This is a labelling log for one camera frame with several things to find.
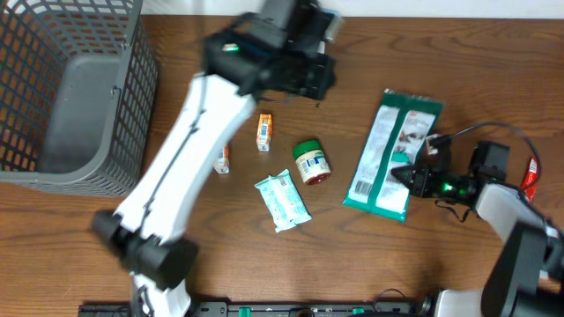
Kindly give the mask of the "red snack stick packet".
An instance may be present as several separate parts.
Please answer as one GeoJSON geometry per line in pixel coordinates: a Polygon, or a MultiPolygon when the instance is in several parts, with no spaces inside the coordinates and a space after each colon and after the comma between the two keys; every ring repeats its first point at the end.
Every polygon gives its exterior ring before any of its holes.
{"type": "Polygon", "coordinates": [[[531,157],[523,181],[521,183],[521,190],[524,192],[525,197],[531,202],[536,194],[538,180],[538,161],[531,157]]]}

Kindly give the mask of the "green 3M glove package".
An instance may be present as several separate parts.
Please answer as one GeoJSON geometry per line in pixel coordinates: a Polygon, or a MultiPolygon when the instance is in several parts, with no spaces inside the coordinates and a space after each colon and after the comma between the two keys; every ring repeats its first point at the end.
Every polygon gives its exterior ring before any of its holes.
{"type": "Polygon", "coordinates": [[[385,90],[343,205],[405,221],[409,190],[391,170],[416,163],[443,108],[439,100],[385,90]]]}

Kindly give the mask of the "green lid spice jar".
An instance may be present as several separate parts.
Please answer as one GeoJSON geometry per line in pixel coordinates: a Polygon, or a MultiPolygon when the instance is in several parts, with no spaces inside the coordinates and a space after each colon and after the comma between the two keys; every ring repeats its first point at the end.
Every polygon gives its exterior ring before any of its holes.
{"type": "Polygon", "coordinates": [[[330,177],[330,165],[317,140],[296,145],[293,148],[293,158],[305,184],[315,185],[330,177]]]}

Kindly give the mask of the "mint green wipes pack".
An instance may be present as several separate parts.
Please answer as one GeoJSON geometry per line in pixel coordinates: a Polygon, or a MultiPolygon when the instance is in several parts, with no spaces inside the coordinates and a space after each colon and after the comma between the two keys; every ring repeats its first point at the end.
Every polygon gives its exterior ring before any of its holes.
{"type": "Polygon", "coordinates": [[[255,188],[260,192],[276,226],[276,232],[294,228],[312,219],[288,169],[269,175],[255,188]]]}

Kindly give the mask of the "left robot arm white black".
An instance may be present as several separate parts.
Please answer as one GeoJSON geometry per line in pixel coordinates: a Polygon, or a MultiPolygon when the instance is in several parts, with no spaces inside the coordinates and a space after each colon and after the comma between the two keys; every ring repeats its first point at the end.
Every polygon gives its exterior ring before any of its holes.
{"type": "Polygon", "coordinates": [[[267,91],[315,101],[335,84],[324,51],[340,15],[311,0],[267,0],[206,36],[202,70],[144,176],[114,210],[99,210],[92,230],[132,278],[132,316],[183,316],[185,279],[197,256],[186,231],[219,151],[267,91]]]}

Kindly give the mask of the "orange small carton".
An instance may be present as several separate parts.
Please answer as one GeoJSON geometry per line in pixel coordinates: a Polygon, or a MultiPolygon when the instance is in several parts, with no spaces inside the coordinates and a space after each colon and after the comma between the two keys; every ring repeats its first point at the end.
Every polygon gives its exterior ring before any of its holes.
{"type": "Polygon", "coordinates": [[[273,121],[271,114],[260,114],[256,132],[256,145],[259,151],[271,148],[273,121]]]}
{"type": "Polygon", "coordinates": [[[230,172],[229,145],[226,144],[213,162],[213,168],[218,174],[230,172]]]}

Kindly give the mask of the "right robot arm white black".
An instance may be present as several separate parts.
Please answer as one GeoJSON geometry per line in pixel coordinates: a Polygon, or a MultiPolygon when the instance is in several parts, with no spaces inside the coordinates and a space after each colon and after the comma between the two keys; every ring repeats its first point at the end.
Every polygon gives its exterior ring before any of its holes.
{"type": "Polygon", "coordinates": [[[490,141],[476,144],[466,175],[449,170],[450,139],[435,136],[428,145],[439,153],[436,165],[415,164],[392,169],[392,176],[411,195],[461,204],[487,222],[503,243],[501,254],[477,291],[440,291],[427,300],[428,316],[563,315],[562,292],[547,291],[539,279],[563,280],[563,232],[535,210],[524,191],[506,183],[509,148],[490,141]]]}

